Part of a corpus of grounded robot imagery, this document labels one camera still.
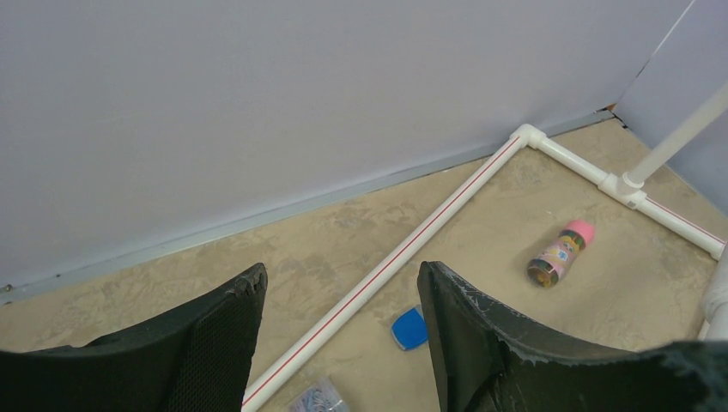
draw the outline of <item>pink bottle cap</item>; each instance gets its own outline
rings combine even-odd
[[[586,242],[586,245],[589,245],[592,240],[594,240],[594,234],[597,232],[597,229],[594,228],[588,221],[570,221],[567,224],[566,227],[567,230],[572,230],[578,234],[581,235],[582,238],[584,238],[584,241]]]

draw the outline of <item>plastic bag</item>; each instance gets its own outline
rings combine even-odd
[[[349,406],[331,381],[321,378],[288,406],[288,412],[349,412]]]

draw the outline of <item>spray can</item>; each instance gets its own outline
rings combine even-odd
[[[539,286],[551,288],[563,279],[574,259],[594,240],[594,226],[586,221],[570,221],[559,237],[528,263],[526,273]]]

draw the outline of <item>vertical pvc pipe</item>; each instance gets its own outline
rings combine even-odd
[[[525,146],[511,138],[445,200],[415,231],[341,299],[283,356],[246,389],[242,410],[258,410],[324,343],[364,306],[506,162]]]
[[[704,320],[703,325],[701,326],[700,331],[698,332],[698,340],[702,341],[705,340],[705,336],[707,335],[707,330],[710,328],[710,324]]]
[[[728,82],[710,99],[706,100],[677,129],[667,136],[640,163],[625,175],[631,185],[641,186],[678,150],[698,136],[703,129],[712,123],[722,112],[728,110]]]
[[[728,340],[728,256],[722,256],[701,302],[706,340]]]

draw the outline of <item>red stripe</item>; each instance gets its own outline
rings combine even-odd
[[[706,236],[708,236],[708,237],[710,237],[710,238],[713,238],[713,239],[717,240],[717,241],[718,241],[718,242],[720,242],[720,243],[725,243],[725,242],[724,242],[724,241],[723,241],[723,240],[722,240],[721,238],[719,238],[719,237],[715,236],[714,234],[712,234],[712,233],[708,232],[707,230],[703,229],[702,227],[696,226],[696,225],[695,225],[695,224],[694,224],[694,223],[693,223],[692,221],[688,221],[687,219],[683,218],[682,216],[678,215],[677,213],[673,212],[672,210],[670,210],[670,209],[667,209],[667,208],[666,208],[665,206],[663,206],[663,205],[661,205],[661,204],[659,204],[659,203],[655,202],[655,201],[654,201],[654,200],[652,200],[651,198],[649,198],[649,197],[648,197],[648,198],[647,198],[646,200],[647,200],[647,201],[648,201],[649,203],[652,203],[652,204],[654,204],[655,206],[659,207],[660,209],[664,210],[665,212],[667,212],[667,213],[669,213],[669,214],[671,214],[671,215],[675,216],[675,217],[676,217],[677,219],[680,219],[681,221],[684,221],[685,223],[687,223],[688,225],[690,225],[690,226],[691,226],[691,227],[693,227],[694,229],[697,229],[697,230],[698,230],[699,232],[701,232],[701,233],[705,234]]]
[[[282,364],[282,365],[281,365],[281,366],[280,366],[280,367],[279,367],[278,369],[276,369],[276,371],[275,371],[275,372],[273,372],[273,374],[272,374],[272,375],[270,375],[270,377],[269,377],[269,378],[267,378],[267,379],[265,380],[265,382],[263,382],[263,384],[262,384],[262,385],[260,385],[260,387],[259,387],[259,388],[258,388],[258,389],[257,389],[257,390],[256,390],[255,392],[253,392],[253,394],[252,394],[252,395],[250,395],[250,397],[248,397],[248,398],[247,398],[247,399],[246,399],[246,400],[245,400],[245,401],[243,402],[243,405],[242,405],[242,406],[246,406],[246,403],[250,402],[250,400],[251,400],[251,399],[253,399],[253,398],[254,398],[254,397],[255,397],[255,396],[256,396],[256,395],[258,394],[258,392],[260,392],[260,390],[262,390],[262,389],[263,389],[263,388],[264,388],[264,387],[265,387],[265,386],[266,386],[266,385],[267,385],[267,384],[268,384],[268,383],[270,382],[270,380],[271,380],[271,379],[273,379],[273,378],[274,378],[274,377],[275,377],[275,376],[276,376],[276,375],[277,375],[277,374],[278,374],[278,373],[279,373],[279,372],[280,372],[280,371],[281,371],[281,370],[282,370],[282,369],[283,369],[283,368],[284,368],[284,367],[285,367],[285,366],[286,366],[286,365],[287,365],[287,364],[288,364],[288,363],[289,363],[290,361],[292,361],[292,360],[293,360],[293,359],[294,359],[294,358],[295,358],[295,357],[296,357],[296,356],[298,355],[298,353],[300,353],[300,352],[301,352],[301,350],[303,350],[303,348],[305,348],[305,347],[306,347],[306,346],[307,346],[307,345],[308,345],[309,343],[311,343],[311,341],[312,341],[312,340],[313,340],[313,339],[314,339],[314,338],[315,338],[316,336],[318,336],[318,335],[319,335],[319,333],[321,333],[321,331],[322,331],[322,330],[324,330],[324,329],[326,328],[326,326],[328,326],[328,325],[329,325],[329,324],[331,323],[331,321],[332,321],[332,320],[334,320],[334,319],[335,319],[335,318],[336,318],[337,316],[339,316],[339,314],[340,314],[340,313],[341,313],[341,312],[342,312],[342,311],[343,311],[344,309],[346,309],[346,307],[347,307],[347,306],[349,306],[349,304],[350,304],[351,302],[353,302],[353,301],[354,301],[354,300],[355,300],[355,299],[356,299],[356,298],[357,298],[357,297],[358,297],[358,296],[359,296],[359,295],[361,294],[361,292],[364,292],[364,290],[365,290],[366,288],[368,288],[368,287],[369,287],[369,285],[370,285],[370,284],[372,284],[372,282],[374,282],[374,280],[376,280],[376,279],[377,279],[377,278],[379,277],[379,275],[381,275],[381,274],[382,274],[382,272],[384,272],[384,271],[385,271],[385,270],[386,270],[386,269],[387,269],[387,268],[388,268],[388,267],[389,267],[389,266],[391,265],[391,263],[392,263],[392,262],[394,262],[395,260],[397,260],[397,258],[399,258],[399,256],[400,256],[400,255],[402,255],[402,253],[404,253],[404,251],[406,251],[406,250],[407,250],[407,248],[409,248],[409,247],[410,247],[410,246],[412,245],[412,243],[414,243],[414,242],[415,242],[415,240],[417,240],[417,239],[418,239],[418,238],[419,238],[419,237],[420,237],[420,236],[421,236],[421,235],[422,235],[422,234],[423,234],[423,233],[424,233],[424,232],[425,232],[426,230],[428,230],[428,228],[429,228],[430,226],[432,226],[432,224],[433,224],[433,223],[434,223],[434,222],[435,222],[436,220],[438,220],[438,218],[440,218],[440,216],[441,216],[441,215],[442,215],[443,213],[445,213],[445,211],[446,211],[446,210],[448,210],[448,209],[449,209],[449,208],[450,208],[450,207],[452,206],[452,204],[453,204],[453,203],[455,203],[455,201],[457,201],[457,200],[458,200],[458,199],[459,199],[459,198],[460,198],[461,196],[463,196],[463,193],[465,193],[465,191],[467,191],[467,190],[468,190],[468,189],[469,189],[469,188],[470,188],[471,186],[473,186],[473,184],[474,184],[474,183],[475,183],[475,182],[476,182],[476,181],[477,181],[477,180],[478,180],[478,179],[479,179],[479,178],[480,178],[480,177],[482,176],[482,174],[483,174],[483,173],[485,173],[485,172],[487,172],[487,171],[488,171],[488,169],[489,169],[489,168],[490,168],[491,166],[493,166],[493,164],[494,164],[494,163],[495,163],[496,161],[498,161],[498,159],[500,159],[500,157],[501,157],[502,155],[504,155],[504,154],[505,154],[505,153],[506,153],[506,152],[508,151],[508,149],[510,149],[510,148],[511,148],[511,147],[512,147],[512,146],[514,145],[514,143],[516,143],[516,142],[517,142],[517,141],[518,141],[519,139],[520,139],[520,136],[518,136],[518,137],[516,137],[515,139],[513,139],[513,141],[512,141],[512,142],[511,142],[511,143],[510,143],[510,144],[509,144],[508,146],[506,146],[506,149],[505,149],[505,150],[503,150],[502,152],[500,152],[500,154],[498,154],[498,155],[497,155],[497,156],[495,157],[495,159],[493,159],[493,161],[491,161],[491,162],[490,162],[490,164],[488,164],[488,165],[487,165],[487,166],[486,166],[486,167],[485,167],[485,168],[484,168],[484,169],[482,170],[482,172],[478,173],[478,175],[477,175],[477,176],[476,176],[476,177],[475,177],[474,179],[472,179],[472,180],[471,180],[471,182],[470,182],[470,183],[469,183],[469,184],[468,184],[467,186],[465,186],[465,188],[464,188],[463,190],[461,190],[461,191],[460,191],[460,193],[458,193],[458,195],[457,195],[457,196],[455,196],[455,198],[454,198],[454,199],[452,199],[452,200],[451,200],[451,202],[449,202],[449,203],[447,204],[447,206],[445,206],[445,208],[443,208],[443,209],[442,209],[442,210],[441,210],[441,211],[440,211],[440,212],[439,212],[439,213],[438,213],[438,214],[437,214],[437,215],[436,215],[436,216],[435,216],[435,217],[434,217],[434,218],[433,218],[433,219],[432,219],[432,220],[431,220],[431,221],[430,221],[430,222],[429,222],[429,223],[428,223],[428,224],[427,224],[427,225],[426,225],[426,226],[425,226],[425,227],[424,227],[424,228],[423,228],[423,229],[422,229],[422,230],[421,230],[421,231],[420,231],[420,232],[419,232],[419,233],[418,233],[418,234],[417,234],[417,235],[416,235],[416,236],[415,236],[414,238],[412,238],[412,240],[410,240],[410,241],[409,241],[409,243],[408,243],[408,244],[407,244],[407,245],[406,245],[406,246],[405,246],[404,248],[402,248],[402,250],[401,250],[401,251],[399,251],[399,253],[398,253],[397,255],[395,255],[395,257],[393,257],[393,258],[392,258],[392,259],[391,259],[391,260],[390,260],[389,262],[387,262],[387,264],[385,265],[385,267],[384,267],[384,268],[382,268],[382,269],[381,269],[381,270],[380,270],[379,272],[377,272],[377,274],[376,274],[376,275],[374,275],[374,277],[373,277],[373,278],[372,278],[372,279],[371,279],[371,280],[370,280],[369,282],[367,282],[367,284],[366,284],[366,285],[364,285],[364,287],[363,287],[363,288],[361,288],[361,289],[359,290],[359,292],[357,292],[357,293],[356,293],[356,294],[355,294],[355,295],[354,295],[354,296],[353,296],[353,297],[352,297],[351,299],[349,299],[349,301],[347,301],[347,302],[346,302],[346,304],[344,304],[344,306],[342,306],[342,308],[341,308],[341,309],[339,309],[339,310],[338,310],[338,312],[336,312],[336,313],[334,314],[334,316],[332,316],[332,317],[331,317],[331,319],[329,319],[329,321],[328,321],[328,322],[326,322],[326,323],[325,323],[325,324],[324,324],[323,326],[321,326],[321,327],[320,327],[320,328],[319,328],[318,330],[316,330],[316,333],[314,333],[314,334],[313,334],[313,336],[311,336],[310,338],[308,338],[308,340],[307,340],[306,342],[304,342],[304,344],[303,344],[303,345],[301,345],[301,346],[300,346],[300,348],[298,348],[298,350],[296,350],[296,351],[295,351],[295,353],[291,355],[291,357],[289,357],[289,358],[288,358],[288,359],[287,359],[287,360],[286,360],[286,361],[285,361],[285,362],[284,362],[284,363],[283,363],[283,364]]]

